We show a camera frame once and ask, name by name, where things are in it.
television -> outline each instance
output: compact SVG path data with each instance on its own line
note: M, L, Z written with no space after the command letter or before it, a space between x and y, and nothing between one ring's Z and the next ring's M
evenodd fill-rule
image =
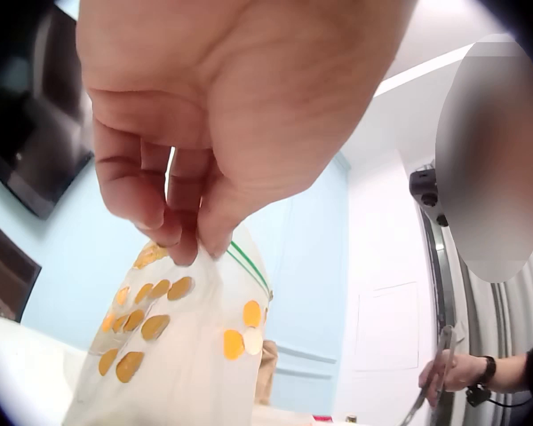
M92 158L92 108L75 20L52 2L25 3L0 15L0 181L46 219Z

watch strap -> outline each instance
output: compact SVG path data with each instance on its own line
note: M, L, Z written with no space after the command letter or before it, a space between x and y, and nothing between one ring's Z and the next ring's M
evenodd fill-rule
M489 355L485 355L482 358L485 358L487 363L485 371L480 377L478 377L477 383L479 385L487 386L488 382L496 374L496 360L493 359L493 357L490 357Z

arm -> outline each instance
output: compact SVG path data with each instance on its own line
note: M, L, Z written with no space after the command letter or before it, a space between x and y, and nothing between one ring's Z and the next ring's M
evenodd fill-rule
M479 358L485 371L487 360ZM519 392L527 389L525 379L525 363L527 355L517 355L509 358L496 359L496 374L488 381L488 388L502 394Z

finger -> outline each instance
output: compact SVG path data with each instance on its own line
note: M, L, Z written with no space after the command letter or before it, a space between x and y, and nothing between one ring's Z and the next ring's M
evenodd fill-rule
M418 377L418 387L424 387L424 385L426 384L426 380L428 379L429 373L430 373L432 368L433 368L433 362L429 361L425 365L425 368L421 371L421 374Z
M168 249L176 264L191 264L197 256L197 216L210 162L211 150L174 152L167 204L182 228L179 244Z
M426 399L429 400L429 404L432 407L437 406L437 385L439 376L434 375L433 381L430 384L429 390L426 393Z
M145 140L142 140L140 143L142 175L150 182L151 186L154 187L164 202L166 200L164 186L166 182L167 163L170 159L170 150L171 148L169 146L152 144ZM158 229L142 229L139 227L139 229L161 247L171 247L177 244L182 233L179 219L171 214L169 209L165 209L161 227Z
M163 224L165 203L141 174L140 138L94 119L95 168L108 210L143 229Z
M235 187L225 176L217 174L202 198L198 232L202 244L212 257L218 258L228 248L233 230L251 213L267 205L251 193Z
M165 209L163 214L163 224L158 229L142 229L137 227L141 233L144 233L149 239L161 247L170 250L177 245L181 239L182 228L177 215L171 209Z
M166 199L164 185L166 183L170 151L171 148L169 146L153 144L145 140L140 142L142 173L159 192L162 200Z

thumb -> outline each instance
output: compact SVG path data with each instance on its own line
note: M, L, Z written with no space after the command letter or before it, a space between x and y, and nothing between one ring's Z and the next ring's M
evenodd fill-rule
M233 230L267 204L219 176L202 197L198 213L199 239L211 257L222 256L231 243Z

